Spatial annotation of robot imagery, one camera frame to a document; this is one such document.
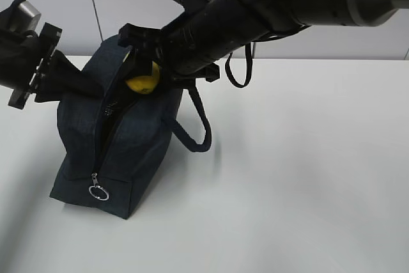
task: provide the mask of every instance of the bag handle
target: bag handle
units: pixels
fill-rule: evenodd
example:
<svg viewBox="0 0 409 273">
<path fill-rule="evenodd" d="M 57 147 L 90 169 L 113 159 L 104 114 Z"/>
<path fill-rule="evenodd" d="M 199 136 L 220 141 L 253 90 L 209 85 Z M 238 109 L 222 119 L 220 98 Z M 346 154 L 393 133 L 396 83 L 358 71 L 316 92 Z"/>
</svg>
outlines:
<svg viewBox="0 0 409 273">
<path fill-rule="evenodd" d="M 189 95 L 193 101 L 193 104 L 200 116 L 203 123 L 206 135 L 204 136 L 204 141 L 202 144 L 197 144 L 195 140 L 186 132 L 186 130 L 174 119 L 171 115 L 167 114 L 164 116 L 163 120 L 166 125 L 172 130 L 173 134 L 186 146 L 188 150 L 193 153 L 204 153 L 207 152 L 212 145 L 212 129 L 210 128 L 210 123 L 206 117 L 205 109 L 203 108 L 203 103 L 200 98 L 197 88 L 189 89 Z"/>
</svg>

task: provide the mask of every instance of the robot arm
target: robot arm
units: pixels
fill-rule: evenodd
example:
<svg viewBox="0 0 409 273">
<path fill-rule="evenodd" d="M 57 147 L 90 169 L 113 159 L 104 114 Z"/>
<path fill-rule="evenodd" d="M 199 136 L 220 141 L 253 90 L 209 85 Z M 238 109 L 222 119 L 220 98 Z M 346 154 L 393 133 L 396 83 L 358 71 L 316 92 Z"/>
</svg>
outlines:
<svg viewBox="0 0 409 273">
<path fill-rule="evenodd" d="M 101 97 L 103 89 L 55 49 L 60 28 L 45 23 L 35 33 L 40 17 L 27 0 L 14 0 L 0 12 L 0 85 L 13 89 L 9 105 L 23 109 L 32 93 L 36 102 L 60 100 L 69 91 Z"/>
</svg>

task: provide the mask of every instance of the open zipper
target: open zipper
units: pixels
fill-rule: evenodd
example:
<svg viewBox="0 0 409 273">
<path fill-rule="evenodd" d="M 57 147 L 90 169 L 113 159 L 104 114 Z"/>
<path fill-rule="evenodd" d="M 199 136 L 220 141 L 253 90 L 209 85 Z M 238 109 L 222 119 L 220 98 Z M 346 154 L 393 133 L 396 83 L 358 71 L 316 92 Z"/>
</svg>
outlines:
<svg viewBox="0 0 409 273">
<path fill-rule="evenodd" d="M 93 185 L 89 187 L 89 193 L 99 201 L 107 201 L 109 193 L 99 185 L 98 172 L 104 163 L 105 156 L 124 115 L 139 101 L 139 95 L 129 89 L 124 81 L 118 82 L 120 73 L 121 69 L 107 91 L 96 122 L 95 162 L 92 174 L 90 174 Z M 93 189 L 102 191 L 105 196 L 97 196 L 92 193 Z"/>
</svg>

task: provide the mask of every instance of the yellow ball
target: yellow ball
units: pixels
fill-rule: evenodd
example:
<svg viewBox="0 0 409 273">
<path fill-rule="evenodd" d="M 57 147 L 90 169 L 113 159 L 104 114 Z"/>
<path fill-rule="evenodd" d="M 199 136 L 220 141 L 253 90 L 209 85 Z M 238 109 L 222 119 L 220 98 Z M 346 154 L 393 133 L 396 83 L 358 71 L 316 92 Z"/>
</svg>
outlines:
<svg viewBox="0 0 409 273">
<path fill-rule="evenodd" d="M 139 94 L 150 94 L 158 86 L 160 80 L 160 68 L 153 62 L 151 76 L 139 76 L 126 81 L 128 87 Z"/>
</svg>

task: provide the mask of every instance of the zipper pull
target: zipper pull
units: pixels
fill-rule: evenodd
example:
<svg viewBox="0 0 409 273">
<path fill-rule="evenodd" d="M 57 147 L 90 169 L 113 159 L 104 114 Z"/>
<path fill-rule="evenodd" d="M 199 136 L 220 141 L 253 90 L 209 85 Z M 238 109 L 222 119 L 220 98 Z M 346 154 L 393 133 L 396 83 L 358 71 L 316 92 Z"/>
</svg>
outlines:
<svg viewBox="0 0 409 273">
<path fill-rule="evenodd" d="M 93 198 L 96 198 L 99 201 L 107 201 L 109 199 L 109 193 L 108 191 L 101 187 L 100 184 L 98 183 L 98 178 L 97 178 L 98 174 L 97 173 L 92 173 L 91 174 L 91 178 L 92 178 L 92 182 L 93 185 L 89 186 L 88 191 L 89 193 L 92 195 Z M 96 195 L 93 191 L 94 189 L 102 191 L 103 194 L 105 194 L 105 196 L 98 196 Z"/>
</svg>

